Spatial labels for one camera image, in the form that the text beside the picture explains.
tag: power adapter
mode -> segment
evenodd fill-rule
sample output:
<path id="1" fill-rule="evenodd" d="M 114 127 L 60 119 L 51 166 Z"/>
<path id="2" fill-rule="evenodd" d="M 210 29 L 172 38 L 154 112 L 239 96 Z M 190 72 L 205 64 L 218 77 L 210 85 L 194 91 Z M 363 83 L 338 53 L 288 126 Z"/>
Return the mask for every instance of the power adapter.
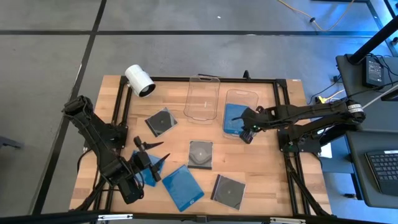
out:
<path id="1" fill-rule="evenodd" d="M 384 67 L 373 57 L 365 57 L 362 64 L 362 85 L 369 88 L 383 86 Z"/>

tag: desk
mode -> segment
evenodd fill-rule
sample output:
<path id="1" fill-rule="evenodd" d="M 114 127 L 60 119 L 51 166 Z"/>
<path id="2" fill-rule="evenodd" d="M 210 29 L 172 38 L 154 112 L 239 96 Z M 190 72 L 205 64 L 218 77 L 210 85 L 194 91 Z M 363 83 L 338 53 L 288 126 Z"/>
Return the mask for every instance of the desk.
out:
<path id="1" fill-rule="evenodd" d="M 390 66 L 391 71 L 398 73 L 398 58 L 384 57 L 384 60 L 388 66 Z M 337 56 L 336 61 L 347 95 L 369 89 L 365 86 L 362 86 L 362 65 L 350 64 L 345 56 Z M 393 74 L 391 74 L 391 78 L 392 81 L 398 80 L 398 76 Z M 384 79 L 386 83 L 390 82 L 386 69 L 384 69 Z M 390 87 L 391 86 L 387 86 L 383 90 L 388 90 Z M 355 95 L 351 97 L 351 99 L 364 106 L 366 103 L 370 102 L 381 94 L 382 93 L 375 91 L 368 91 Z M 398 133 L 397 105 L 397 102 L 386 102 L 378 99 L 364 109 L 364 112 L 366 113 L 366 119 L 361 124 L 361 127 L 364 130 L 392 131 Z"/>
<path id="2" fill-rule="evenodd" d="M 384 60 L 393 72 L 398 71 L 398 58 L 385 57 Z M 336 61 L 347 95 L 368 89 L 361 83 L 361 65 L 351 65 L 344 56 L 337 56 Z M 387 82 L 390 82 L 387 72 L 384 72 L 384 76 L 388 80 Z M 395 75 L 391 75 L 391 78 L 393 81 L 398 80 Z M 369 91 L 353 96 L 352 100 L 365 105 L 380 94 L 382 93 Z M 349 132 L 346 135 L 353 158 L 354 173 L 359 180 L 364 201 L 366 205 L 371 207 L 398 208 L 398 197 L 383 195 L 378 191 L 374 177 L 369 173 L 370 169 L 365 160 L 365 153 L 368 151 L 386 150 L 392 147 L 396 149 L 396 139 L 398 138 L 397 109 L 398 102 L 386 102 L 378 99 L 364 109 L 366 119 L 361 124 L 363 132 Z"/>
<path id="3" fill-rule="evenodd" d="M 111 121 L 114 102 L 118 92 L 120 76 L 104 76 L 95 113 L 105 122 Z M 188 162 L 188 145 L 192 139 L 214 142 L 213 169 L 190 169 L 194 178 L 205 192 L 205 196 L 195 202 L 181 214 L 202 215 L 283 215 L 291 216 L 290 197 L 282 153 L 278 150 L 276 131 L 259 133 L 251 144 L 240 139 L 223 137 L 224 103 L 229 89 L 245 89 L 259 95 L 258 105 L 275 106 L 272 85 L 263 83 L 223 83 L 220 85 L 218 114 L 212 124 L 193 124 L 187 121 L 183 110 L 188 91 L 188 82 L 155 82 L 157 87 L 151 96 L 138 98 L 133 96 L 130 104 L 127 125 L 129 132 L 122 156 L 129 157 L 135 146 L 134 136 L 140 136 L 146 142 L 164 143 L 148 151 L 157 157 L 167 153 L 161 177 L 169 175 L 175 169 Z M 290 103 L 305 105 L 305 97 L 300 80 L 288 80 Z M 158 138 L 151 133 L 144 120 L 167 107 L 178 121 L 178 125 Z M 319 161 L 311 154 L 301 154 L 306 185 L 318 203 L 327 212 L 331 212 Z M 95 155 L 88 153 L 81 162 L 80 171 L 73 191 L 70 208 L 76 208 L 91 191 L 96 171 Z M 240 211 L 210 200 L 216 176 L 225 175 L 231 179 L 246 183 L 246 191 Z M 111 206 L 112 212 L 136 213 L 173 213 L 179 214 L 170 195 L 161 182 L 156 187 L 145 186 L 145 196 L 126 205 L 118 192 L 115 192 Z M 302 211 L 300 191 L 296 187 L 298 207 Z"/>

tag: white camera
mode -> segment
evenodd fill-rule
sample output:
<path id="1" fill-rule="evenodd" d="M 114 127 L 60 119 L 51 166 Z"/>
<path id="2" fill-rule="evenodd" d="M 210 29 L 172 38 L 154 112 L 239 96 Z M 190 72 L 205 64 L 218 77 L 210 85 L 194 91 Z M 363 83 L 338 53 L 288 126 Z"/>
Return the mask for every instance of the white camera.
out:
<path id="1" fill-rule="evenodd" d="M 124 74 L 137 96 L 149 96 L 155 90 L 155 83 L 139 65 L 131 65 Z"/>

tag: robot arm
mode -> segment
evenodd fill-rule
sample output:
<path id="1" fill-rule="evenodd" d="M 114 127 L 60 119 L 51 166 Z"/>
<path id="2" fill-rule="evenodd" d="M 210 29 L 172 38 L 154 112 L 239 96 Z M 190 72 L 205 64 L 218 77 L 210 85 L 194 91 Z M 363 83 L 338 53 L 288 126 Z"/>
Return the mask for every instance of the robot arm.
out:
<path id="1" fill-rule="evenodd" d="M 295 124 L 301 119 L 320 118 L 305 125 Z M 247 108 L 241 117 L 244 126 L 240 138 L 250 143 L 254 133 L 267 131 L 269 129 L 278 129 L 279 143 L 282 151 L 288 152 L 318 152 L 321 143 L 312 144 L 308 148 L 306 142 L 320 142 L 320 138 L 329 141 L 340 137 L 345 131 L 355 129 L 365 119 L 362 106 L 353 100 L 337 100 L 331 103 L 325 103 L 314 106 L 294 106 L 280 105 L 264 109 L 258 106 L 256 111 Z M 321 135 L 319 130 L 331 128 Z"/>
<path id="2" fill-rule="evenodd" d="M 133 154 L 127 161 L 115 151 L 115 149 L 124 147 L 127 126 L 105 124 L 94 114 L 93 104 L 90 99 L 84 96 L 79 96 L 77 99 L 65 104 L 63 111 L 64 116 L 79 129 L 79 133 L 85 138 L 88 147 L 96 155 L 98 170 L 105 180 L 99 182 L 98 190 L 102 190 L 105 182 L 111 187 L 117 185 L 124 201 L 129 204 L 144 196 L 143 187 L 136 178 L 137 173 L 149 168 L 155 181 L 160 181 L 157 171 L 169 154 L 156 164 L 152 164 L 146 150 L 156 147 L 162 142 L 155 144 L 142 143 L 138 136 L 135 137 L 134 143 L 139 152 Z M 91 194 L 92 196 L 89 196 L 87 201 L 83 203 L 82 210 L 90 206 L 95 194 L 98 194 L 98 192 L 93 191 Z"/>

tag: blue cd case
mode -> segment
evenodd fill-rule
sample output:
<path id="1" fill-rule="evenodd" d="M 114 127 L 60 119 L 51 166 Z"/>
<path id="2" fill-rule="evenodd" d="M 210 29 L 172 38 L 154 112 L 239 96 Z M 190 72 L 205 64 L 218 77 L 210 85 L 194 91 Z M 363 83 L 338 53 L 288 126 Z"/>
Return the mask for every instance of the blue cd case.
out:
<path id="1" fill-rule="evenodd" d="M 155 163 L 157 163 L 157 161 L 160 160 L 160 158 L 158 158 L 158 157 L 156 157 L 156 156 L 152 156 L 152 155 L 149 155 L 149 154 L 148 154 L 148 156 L 149 156 L 150 162 L 151 162 L 152 164 L 155 164 Z M 160 173 L 162 172 L 163 165 L 164 165 L 164 162 L 160 165 L 160 169 L 159 169 L 159 171 L 158 171 L 159 175 L 160 175 Z M 145 183 L 145 184 L 150 185 L 150 186 L 152 186 L 152 187 L 155 187 L 155 186 L 156 186 L 156 181 L 155 181 L 155 179 L 153 178 L 152 173 L 150 172 L 149 168 L 146 168 L 146 169 L 142 170 L 142 171 L 141 171 L 141 174 L 142 174 L 142 177 L 144 178 L 144 183 Z M 139 174 L 137 174 L 136 177 L 137 177 L 138 180 L 142 183 L 141 176 L 140 176 Z"/>
<path id="2" fill-rule="evenodd" d="M 238 118 L 242 115 L 243 111 L 248 108 L 244 105 L 236 105 L 232 103 L 227 103 L 225 105 L 224 112 L 224 132 L 227 134 L 241 134 L 243 127 L 243 120 L 236 119 L 232 121 L 233 118 Z"/>
<path id="3" fill-rule="evenodd" d="M 205 195 L 186 165 L 163 178 L 163 184 L 180 212 Z"/>

